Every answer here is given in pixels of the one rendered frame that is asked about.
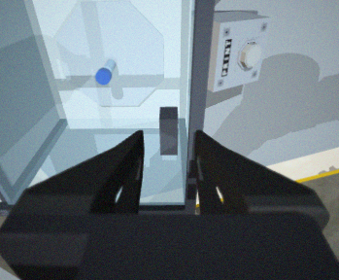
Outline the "grey bench mat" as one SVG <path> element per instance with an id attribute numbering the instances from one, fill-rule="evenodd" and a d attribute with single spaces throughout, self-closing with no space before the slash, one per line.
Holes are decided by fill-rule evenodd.
<path id="1" fill-rule="evenodd" d="M 339 0 L 216 0 L 271 17 L 258 81 L 211 92 L 203 132 L 264 166 L 339 148 Z"/>

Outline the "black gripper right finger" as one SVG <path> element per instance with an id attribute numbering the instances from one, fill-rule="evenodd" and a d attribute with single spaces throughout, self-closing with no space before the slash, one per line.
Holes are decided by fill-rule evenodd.
<path id="1" fill-rule="evenodd" d="M 202 130 L 195 133 L 194 157 L 200 215 L 303 214 L 321 231 L 329 221 L 314 190 L 225 148 Z"/>

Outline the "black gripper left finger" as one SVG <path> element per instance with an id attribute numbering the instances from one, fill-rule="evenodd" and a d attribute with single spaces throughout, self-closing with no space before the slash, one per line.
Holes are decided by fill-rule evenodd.
<path id="1" fill-rule="evenodd" d="M 33 209 L 138 214 L 144 156 L 144 132 L 137 130 L 112 149 L 25 189 L 11 212 Z"/>

